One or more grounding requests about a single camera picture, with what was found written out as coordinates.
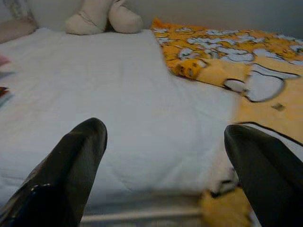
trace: plush toy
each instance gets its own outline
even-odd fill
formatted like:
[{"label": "plush toy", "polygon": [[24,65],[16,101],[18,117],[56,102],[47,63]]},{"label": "plush toy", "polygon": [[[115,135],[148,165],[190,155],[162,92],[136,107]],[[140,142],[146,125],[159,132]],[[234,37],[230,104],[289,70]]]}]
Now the plush toy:
[{"label": "plush toy", "polygon": [[112,27],[120,33],[137,33],[143,27],[141,17],[124,4],[126,0],[84,0],[81,10],[65,22],[65,31],[75,35],[102,33],[107,17]]}]

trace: orange patterned fabric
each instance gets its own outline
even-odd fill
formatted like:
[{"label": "orange patterned fabric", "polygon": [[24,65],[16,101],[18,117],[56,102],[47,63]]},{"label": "orange patterned fabric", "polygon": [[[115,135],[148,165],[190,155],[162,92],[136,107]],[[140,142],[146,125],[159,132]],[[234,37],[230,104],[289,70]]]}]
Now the orange patterned fabric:
[{"label": "orange patterned fabric", "polygon": [[224,81],[230,79],[226,68],[242,68],[244,73],[235,75],[234,79],[245,81],[250,71],[245,65],[252,64],[258,57],[303,65],[303,41],[285,35],[252,30],[214,30],[162,23],[158,19],[154,20],[151,29],[162,48],[167,67],[173,73],[216,86],[223,87]]}]

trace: wall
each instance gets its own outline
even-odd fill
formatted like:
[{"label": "wall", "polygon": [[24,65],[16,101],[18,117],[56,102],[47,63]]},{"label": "wall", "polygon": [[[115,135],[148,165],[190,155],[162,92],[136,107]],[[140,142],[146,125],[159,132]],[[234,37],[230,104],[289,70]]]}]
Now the wall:
[{"label": "wall", "polygon": [[143,17],[222,29],[259,29],[303,38],[303,0],[128,0]]},{"label": "wall", "polygon": [[0,23],[12,19],[9,11],[5,8],[2,0],[0,0]]}]

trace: white bed sheet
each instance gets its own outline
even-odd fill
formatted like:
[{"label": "white bed sheet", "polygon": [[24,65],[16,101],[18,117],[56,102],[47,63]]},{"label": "white bed sheet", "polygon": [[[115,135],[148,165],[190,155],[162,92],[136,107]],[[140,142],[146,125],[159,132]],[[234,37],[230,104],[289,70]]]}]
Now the white bed sheet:
[{"label": "white bed sheet", "polygon": [[16,73],[0,108],[0,205],[61,137],[97,117],[108,147],[89,206],[198,194],[237,95],[172,76],[153,34],[67,35],[45,28],[0,45]]}]

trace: bedding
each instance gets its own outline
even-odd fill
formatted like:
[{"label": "bedding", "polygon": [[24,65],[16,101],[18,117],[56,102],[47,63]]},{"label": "bedding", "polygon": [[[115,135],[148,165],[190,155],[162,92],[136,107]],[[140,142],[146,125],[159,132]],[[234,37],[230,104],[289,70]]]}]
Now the bedding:
[{"label": "bedding", "polygon": [[0,204],[61,137],[90,117],[108,146],[87,209],[199,195],[237,106],[220,87],[172,76],[152,31],[76,36],[46,28],[0,45],[16,72],[0,109]]},{"label": "bedding", "polygon": [[[250,123],[276,132],[301,156],[303,41],[262,31],[213,30],[164,24],[156,19],[152,30],[162,47],[167,67],[177,76],[238,92],[235,123]],[[211,190],[220,194],[224,182],[234,183],[232,165],[221,142]]]}]

